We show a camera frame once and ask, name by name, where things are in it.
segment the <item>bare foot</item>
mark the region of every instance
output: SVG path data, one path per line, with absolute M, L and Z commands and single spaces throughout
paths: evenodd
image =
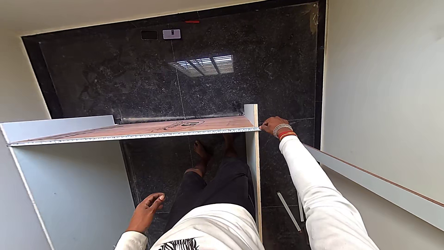
M 202 159 L 209 160 L 211 158 L 211 155 L 207 153 L 200 141 L 194 142 L 194 150 Z
M 225 138 L 225 145 L 233 145 L 234 136 L 232 133 L 225 133 L 223 137 Z
M 234 135 L 232 133 L 223 134 L 225 138 L 225 156 L 237 157 L 238 153 L 234 149 Z
M 194 142 L 194 150 L 196 153 L 200 156 L 200 162 L 196 164 L 194 169 L 200 170 L 200 173 L 197 172 L 201 177 L 205 175 L 206 172 L 206 166 L 208 165 L 208 161 L 211 158 L 211 155 L 205 150 L 202 143 L 200 141 Z

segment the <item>beige wall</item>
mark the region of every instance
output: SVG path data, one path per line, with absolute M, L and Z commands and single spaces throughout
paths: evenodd
M 0 28 L 32 35 L 254 1 L 257 0 L 2 0 Z
M 21 39 L 0 30 L 0 122 L 49 118 Z M 49 244 L 6 142 L 0 135 L 0 249 Z
M 322 150 L 444 202 L 444 1 L 329 0 Z M 330 173 L 385 249 L 444 232 Z

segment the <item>white shirt with zebra print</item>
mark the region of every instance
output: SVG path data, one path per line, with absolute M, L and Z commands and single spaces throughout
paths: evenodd
M 378 250 L 357 209 L 336 190 L 298 137 L 286 136 L 279 149 L 301 196 L 311 249 Z M 147 241 L 141 233 L 125 232 L 115 250 L 145 250 Z M 151 247 L 173 249 L 263 250 L 264 246 L 246 209 L 233 204 L 212 204 L 191 210 Z

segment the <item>switch plate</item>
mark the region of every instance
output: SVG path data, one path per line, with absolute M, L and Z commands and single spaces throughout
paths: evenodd
M 163 38 L 166 39 L 179 39 L 180 38 L 180 29 L 164 29 Z

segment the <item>leg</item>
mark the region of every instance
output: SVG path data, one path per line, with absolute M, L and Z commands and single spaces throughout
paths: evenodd
M 225 138 L 225 157 L 237 157 L 238 153 L 234 149 L 234 136 L 232 133 L 223 134 Z
M 208 161 L 211 159 L 211 155 L 207 153 L 205 148 L 202 146 L 200 141 L 194 142 L 194 151 L 200 156 L 200 162 L 192 169 L 187 169 L 185 171 L 193 171 L 196 172 L 200 177 L 203 177 L 206 172 L 206 166 L 208 165 Z
M 171 208 L 164 233 L 170 230 L 185 214 L 197 207 L 195 201 L 206 186 L 202 177 L 205 174 L 206 165 L 211 156 L 205 151 L 205 148 L 199 141 L 195 142 L 194 150 L 201 157 L 201 161 L 194 168 L 185 171 L 182 183 L 177 190 L 176 199 Z
M 256 218 L 253 180 L 250 167 L 240 159 L 233 147 L 233 135 L 224 134 L 226 157 L 223 159 L 216 177 L 202 191 L 197 201 L 199 206 L 230 203 L 244 207 Z

